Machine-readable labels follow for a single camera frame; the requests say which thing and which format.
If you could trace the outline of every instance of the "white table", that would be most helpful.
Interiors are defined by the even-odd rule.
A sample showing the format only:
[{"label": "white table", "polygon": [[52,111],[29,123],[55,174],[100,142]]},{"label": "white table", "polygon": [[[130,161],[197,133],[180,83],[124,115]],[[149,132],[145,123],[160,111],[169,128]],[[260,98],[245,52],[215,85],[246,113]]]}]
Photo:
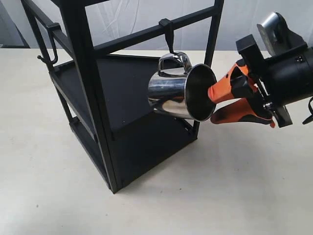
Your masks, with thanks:
[{"label": "white table", "polygon": [[[294,125],[283,129],[203,123],[198,141],[112,195],[71,132],[38,54],[0,49],[1,235],[312,233],[307,100],[289,106]],[[202,51],[187,54],[203,61]],[[216,76],[239,58],[217,51]]]}]

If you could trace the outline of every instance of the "black hook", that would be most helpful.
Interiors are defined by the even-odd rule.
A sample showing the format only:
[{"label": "black hook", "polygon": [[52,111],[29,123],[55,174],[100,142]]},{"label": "black hook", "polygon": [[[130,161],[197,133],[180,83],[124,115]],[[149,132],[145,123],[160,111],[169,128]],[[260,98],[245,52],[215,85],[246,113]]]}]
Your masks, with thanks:
[{"label": "black hook", "polygon": [[170,53],[174,54],[174,29],[173,22],[169,19],[162,19],[159,23],[160,26],[164,27],[165,40],[170,50]]},{"label": "black hook", "polygon": [[312,108],[312,105],[311,105],[311,102],[313,101],[313,97],[310,99],[310,101],[309,101],[309,111],[310,111],[310,113],[311,113],[311,116],[309,116],[307,119],[305,119],[304,121],[303,121],[303,125],[306,125],[306,124],[309,124],[310,122],[312,122],[313,121],[313,108]]},{"label": "black hook", "polygon": [[49,40],[51,42],[52,45],[52,49],[53,49],[53,54],[54,54],[54,59],[53,60],[48,60],[43,58],[42,56],[37,56],[38,59],[40,59],[42,62],[44,62],[47,65],[54,65],[58,62],[59,57],[58,57],[58,53],[57,53],[57,47],[55,45],[55,41],[53,38],[53,31],[54,30],[61,30],[61,26],[58,23],[52,23],[50,25],[47,25],[46,27],[47,32],[48,32],[48,36],[49,36]]}]

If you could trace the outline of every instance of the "metal pitcher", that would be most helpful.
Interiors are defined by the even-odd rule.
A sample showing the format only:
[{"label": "metal pitcher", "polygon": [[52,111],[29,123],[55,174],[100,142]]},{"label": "metal pitcher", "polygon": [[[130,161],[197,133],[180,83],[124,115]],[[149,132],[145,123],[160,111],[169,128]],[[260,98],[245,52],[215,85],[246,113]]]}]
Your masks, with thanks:
[{"label": "metal pitcher", "polygon": [[192,66],[183,52],[166,54],[160,58],[158,71],[149,82],[149,104],[160,114],[205,121],[216,107],[207,94],[216,82],[209,66]]}]

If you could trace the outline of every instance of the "black metal rack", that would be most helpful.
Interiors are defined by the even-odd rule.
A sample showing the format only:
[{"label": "black metal rack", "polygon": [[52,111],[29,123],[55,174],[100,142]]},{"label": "black metal rack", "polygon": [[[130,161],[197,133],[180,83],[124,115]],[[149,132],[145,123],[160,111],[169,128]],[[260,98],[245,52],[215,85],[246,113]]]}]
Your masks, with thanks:
[{"label": "black metal rack", "polygon": [[[165,34],[162,25],[93,46],[85,7],[105,0],[51,0],[67,36],[32,1],[21,0],[70,127],[113,193],[197,139],[199,123],[153,113],[147,87],[158,57],[110,53]],[[224,0],[170,21],[178,29],[212,17],[205,61],[211,65]],[[51,60],[36,19],[48,32]],[[58,60],[54,40],[73,58]],[[76,117],[73,117],[69,106]]]}]

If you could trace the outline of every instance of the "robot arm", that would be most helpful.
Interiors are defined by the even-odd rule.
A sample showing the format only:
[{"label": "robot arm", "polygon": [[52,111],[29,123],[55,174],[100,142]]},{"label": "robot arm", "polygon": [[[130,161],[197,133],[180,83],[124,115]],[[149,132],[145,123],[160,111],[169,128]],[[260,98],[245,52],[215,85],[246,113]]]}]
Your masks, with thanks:
[{"label": "robot arm", "polygon": [[[242,60],[209,88],[208,97],[216,104],[240,100],[216,111],[211,117],[214,124],[255,122],[273,128],[274,117],[279,127],[285,127],[292,125],[286,105],[313,96],[313,48],[289,30],[278,13],[257,26],[272,57],[264,59],[252,35],[236,42]],[[310,104],[309,110],[312,115],[304,124],[313,121]]]}]

